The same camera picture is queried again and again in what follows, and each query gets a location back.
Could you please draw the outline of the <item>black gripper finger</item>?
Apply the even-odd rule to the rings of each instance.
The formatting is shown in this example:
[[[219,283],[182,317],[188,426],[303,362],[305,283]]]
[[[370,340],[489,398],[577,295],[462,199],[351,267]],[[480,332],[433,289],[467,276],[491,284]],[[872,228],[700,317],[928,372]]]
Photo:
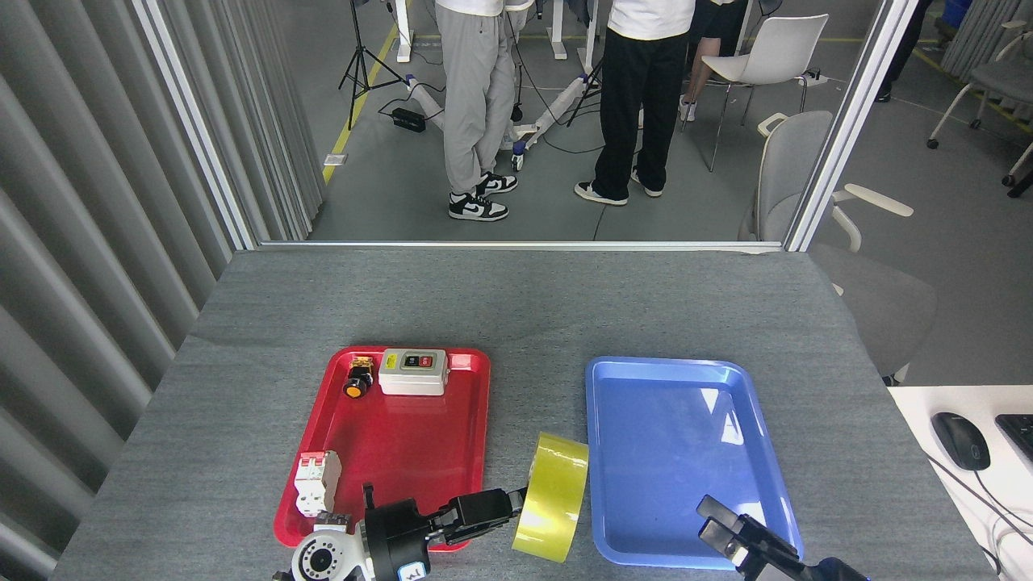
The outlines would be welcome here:
[[[705,519],[700,538],[705,544],[713,548],[733,563],[742,577],[747,577],[747,556],[750,553],[762,553],[759,543],[764,539],[763,526],[751,518],[737,519],[731,525],[716,517]]]
[[[527,487],[509,492],[496,488],[453,497],[446,511],[446,527],[504,525],[523,510],[527,491]]]
[[[507,523],[508,520],[491,520],[475,523],[474,525],[461,525],[461,523],[455,522],[451,523],[451,525],[443,526],[441,529],[437,529],[435,532],[432,532],[431,545],[439,545],[442,543],[447,545],[462,544],[465,543],[465,541],[470,540],[470,538],[484,536],[493,529],[505,526]]]
[[[702,497],[696,511],[705,518],[698,537],[726,558],[733,558],[742,551],[753,558],[799,558],[796,548],[785,538],[747,514],[735,514],[709,494]]]

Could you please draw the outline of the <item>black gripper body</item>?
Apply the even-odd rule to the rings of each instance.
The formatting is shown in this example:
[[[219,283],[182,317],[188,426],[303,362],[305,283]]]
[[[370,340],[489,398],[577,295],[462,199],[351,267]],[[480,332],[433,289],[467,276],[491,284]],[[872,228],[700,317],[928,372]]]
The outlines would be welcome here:
[[[421,515],[414,499],[379,507],[365,500],[365,539],[377,580],[428,577],[428,536],[437,529],[435,518],[435,512]]]
[[[868,577],[838,558],[824,558],[816,565],[804,565],[792,558],[750,553],[747,580],[868,580]]]

